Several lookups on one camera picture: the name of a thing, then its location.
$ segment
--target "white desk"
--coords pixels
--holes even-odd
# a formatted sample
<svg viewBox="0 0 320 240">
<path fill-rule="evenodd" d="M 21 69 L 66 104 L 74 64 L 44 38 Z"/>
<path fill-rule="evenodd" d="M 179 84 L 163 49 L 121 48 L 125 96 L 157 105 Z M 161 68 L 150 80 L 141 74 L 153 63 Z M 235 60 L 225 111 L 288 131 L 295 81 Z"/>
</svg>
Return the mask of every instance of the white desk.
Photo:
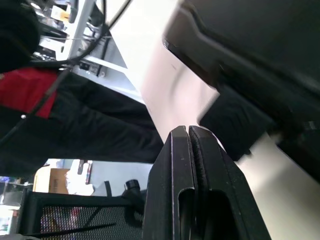
<svg viewBox="0 0 320 240">
<path fill-rule="evenodd" d="M 218 93 L 170 54 L 161 35 L 176 1 L 133 0 L 112 35 L 163 140 L 196 125 Z M 320 239 L 320 185 L 264 136 L 239 163 L 273 240 Z"/>
</svg>

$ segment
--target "black pants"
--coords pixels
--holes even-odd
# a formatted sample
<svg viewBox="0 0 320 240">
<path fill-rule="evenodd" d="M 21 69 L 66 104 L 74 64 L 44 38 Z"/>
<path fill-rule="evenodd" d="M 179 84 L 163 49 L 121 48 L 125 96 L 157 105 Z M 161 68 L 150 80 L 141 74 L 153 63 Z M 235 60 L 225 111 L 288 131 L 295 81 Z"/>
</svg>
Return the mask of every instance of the black pants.
<svg viewBox="0 0 320 240">
<path fill-rule="evenodd" d="M 51 158 L 153 163 L 163 147 L 146 106 L 73 73 L 49 120 L 62 126 Z"/>
</svg>

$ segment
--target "person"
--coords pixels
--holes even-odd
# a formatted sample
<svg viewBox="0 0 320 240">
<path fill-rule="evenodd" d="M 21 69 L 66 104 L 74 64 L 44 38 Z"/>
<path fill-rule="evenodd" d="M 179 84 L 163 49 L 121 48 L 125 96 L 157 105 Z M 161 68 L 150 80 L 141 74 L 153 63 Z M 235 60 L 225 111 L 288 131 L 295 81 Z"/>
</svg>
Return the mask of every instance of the person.
<svg viewBox="0 0 320 240">
<path fill-rule="evenodd" d="M 0 80 L 0 138 L 59 72 L 22 68 Z M 163 142 L 145 105 L 69 73 L 36 116 L 0 148 L 0 175 L 33 174 L 49 158 L 153 163 Z"/>
</svg>

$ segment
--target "red shirt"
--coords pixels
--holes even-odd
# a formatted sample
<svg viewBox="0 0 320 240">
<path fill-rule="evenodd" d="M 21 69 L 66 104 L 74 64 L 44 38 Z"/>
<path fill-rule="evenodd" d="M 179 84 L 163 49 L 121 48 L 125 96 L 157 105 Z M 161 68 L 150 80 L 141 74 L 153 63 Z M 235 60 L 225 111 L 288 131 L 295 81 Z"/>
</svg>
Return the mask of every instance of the red shirt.
<svg viewBox="0 0 320 240">
<path fill-rule="evenodd" d="M 57 72 L 48 69 L 22 68 L 4 73 L 0 79 L 0 105 L 29 113 L 56 80 Z M 56 93 L 36 114 L 48 118 Z"/>
</svg>

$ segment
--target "cardboard box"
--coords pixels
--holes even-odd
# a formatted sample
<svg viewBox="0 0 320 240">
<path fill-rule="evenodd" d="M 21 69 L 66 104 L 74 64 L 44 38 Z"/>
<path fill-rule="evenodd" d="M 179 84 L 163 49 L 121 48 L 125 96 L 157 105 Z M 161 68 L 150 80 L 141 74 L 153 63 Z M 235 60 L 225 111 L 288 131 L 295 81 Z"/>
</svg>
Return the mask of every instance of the cardboard box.
<svg viewBox="0 0 320 240">
<path fill-rule="evenodd" d="M 44 166 L 40 168 L 34 177 L 33 191 L 40 193 L 68 194 L 66 187 L 66 173 L 69 169 L 51 168 Z"/>
</svg>

